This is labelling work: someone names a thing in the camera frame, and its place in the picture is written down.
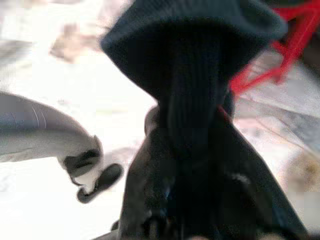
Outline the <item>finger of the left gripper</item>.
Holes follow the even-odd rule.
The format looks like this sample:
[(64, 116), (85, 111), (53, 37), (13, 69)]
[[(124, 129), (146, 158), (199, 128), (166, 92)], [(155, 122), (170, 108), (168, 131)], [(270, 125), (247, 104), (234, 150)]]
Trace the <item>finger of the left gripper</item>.
[(81, 188), (77, 192), (77, 200), (80, 203), (91, 202), (99, 194), (112, 187), (122, 177), (123, 173), (124, 168), (120, 164), (113, 163), (109, 165), (101, 172), (97, 180), (94, 182), (93, 190), (86, 192), (84, 188)]

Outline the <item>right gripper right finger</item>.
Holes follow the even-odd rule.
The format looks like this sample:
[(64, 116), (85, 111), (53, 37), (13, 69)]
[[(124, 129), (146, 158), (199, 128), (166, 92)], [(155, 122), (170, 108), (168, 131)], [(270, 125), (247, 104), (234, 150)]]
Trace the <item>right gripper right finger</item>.
[(241, 219), (253, 220), (253, 232), (284, 240), (308, 240), (308, 233), (265, 161), (229, 118), (224, 120), (224, 174), (238, 186), (250, 209)]

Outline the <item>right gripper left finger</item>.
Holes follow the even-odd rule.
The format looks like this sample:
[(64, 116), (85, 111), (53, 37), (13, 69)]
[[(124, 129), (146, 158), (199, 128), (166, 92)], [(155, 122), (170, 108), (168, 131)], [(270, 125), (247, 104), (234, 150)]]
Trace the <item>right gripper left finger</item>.
[(159, 123), (160, 110), (153, 107), (145, 117), (145, 139), (128, 169), (119, 240), (143, 238), (144, 223), (161, 208), (162, 133)]

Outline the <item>red plastic hanger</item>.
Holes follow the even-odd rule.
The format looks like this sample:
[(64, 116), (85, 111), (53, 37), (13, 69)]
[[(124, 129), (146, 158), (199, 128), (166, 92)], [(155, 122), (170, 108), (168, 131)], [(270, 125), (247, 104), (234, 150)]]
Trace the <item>red plastic hanger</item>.
[(283, 82), (290, 67), (301, 56), (317, 27), (320, 26), (320, 0), (303, 0), (296, 4), (277, 2), (272, 8), (287, 22), (296, 19), (286, 41), (284, 43), (275, 41), (272, 44), (272, 47), (283, 56), (282, 62), (252, 80), (248, 80), (252, 68), (249, 64), (231, 81), (230, 88), (236, 95), (269, 79), (273, 79), (276, 84)]

